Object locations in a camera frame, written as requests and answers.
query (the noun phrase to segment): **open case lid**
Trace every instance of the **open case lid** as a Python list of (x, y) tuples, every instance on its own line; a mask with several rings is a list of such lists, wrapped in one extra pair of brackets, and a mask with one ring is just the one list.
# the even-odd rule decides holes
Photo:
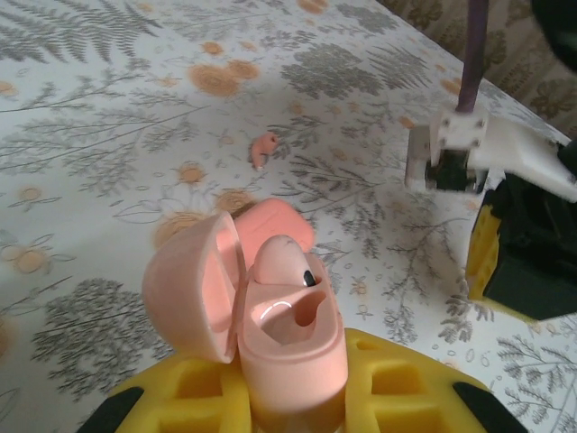
[(239, 235), (223, 212), (161, 247), (144, 273), (142, 298), (152, 325), (177, 351), (228, 364), (236, 352), (236, 295), (245, 283)]

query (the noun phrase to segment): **floral tablecloth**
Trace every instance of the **floral tablecloth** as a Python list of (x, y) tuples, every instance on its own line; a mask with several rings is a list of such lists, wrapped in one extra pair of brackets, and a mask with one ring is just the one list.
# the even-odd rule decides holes
[[(371, 0), (5, 0), (0, 431), (74, 432), (169, 354), (140, 301), (145, 264), (270, 196), (315, 225), (346, 326), (472, 374), (532, 431), (577, 431), (577, 319), (528, 327), (470, 304), (479, 199), (403, 186), (408, 129), (456, 99), (461, 67)], [(280, 147), (257, 172), (265, 131)]]

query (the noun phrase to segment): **pink earbud case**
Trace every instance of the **pink earbud case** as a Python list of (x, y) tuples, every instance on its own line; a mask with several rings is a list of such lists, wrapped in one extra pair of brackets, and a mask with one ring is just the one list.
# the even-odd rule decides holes
[(270, 433), (295, 423), (333, 433), (344, 416), (343, 321), (313, 244), (310, 224), (271, 198), (236, 223), (222, 213), (178, 233), (142, 283), (152, 324), (177, 351), (228, 364), (238, 347), (253, 416)]

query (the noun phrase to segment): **yellow foam block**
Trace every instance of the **yellow foam block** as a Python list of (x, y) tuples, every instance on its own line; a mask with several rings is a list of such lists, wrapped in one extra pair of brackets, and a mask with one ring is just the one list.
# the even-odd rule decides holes
[(436, 360), (355, 329), (346, 330), (346, 433), (486, 433), (453, 390), (488, 389)]
[(251, 409), (240, 363), (173, 355), (115, 388), (142, 397), (116, 433), (251, 433)]

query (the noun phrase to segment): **white 3d-printed part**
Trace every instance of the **white 3d-printed part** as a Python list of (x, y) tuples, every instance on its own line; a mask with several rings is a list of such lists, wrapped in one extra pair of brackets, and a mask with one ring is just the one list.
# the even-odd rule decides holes
[(557, 158), (557, 146), (523, 124), (492, 115), (482, 147), (469, 154), (468, 167), (515, 174), (572, 203), (577, 180)]
[[(577, 202), (577, 179), (557, 158), (556, 145), (544, 136), (529, 126), (488, 115), (482, 107), (471, 115), (450, 114), (447, 110), (448, 106), (443, 106), (430, 126), (417, 126), (411, 131), (405, 172), (408, 188), (426, 188), (426, 163), (431, 161), (435, 166), (442, 149), (464, 150), (469, 152), (468, 169), (502, 170), (567, 201)], [(444, 119), (449, 119), (453, 127), (443, 125)], [(484, 119), (482, 127), (478, 124), (481, 119)], [(427, 129), (430, 149), (426, 148)], [(444, 139), (443, 146), (439, 145), (439, 138)]]
[(443, 150), (467, 152), (481, 147), (489, 117), (480, 105), (469, 114), (456, 113), (453, 106), (442, 105), (430, 122), (431, 165), (438, 164)]

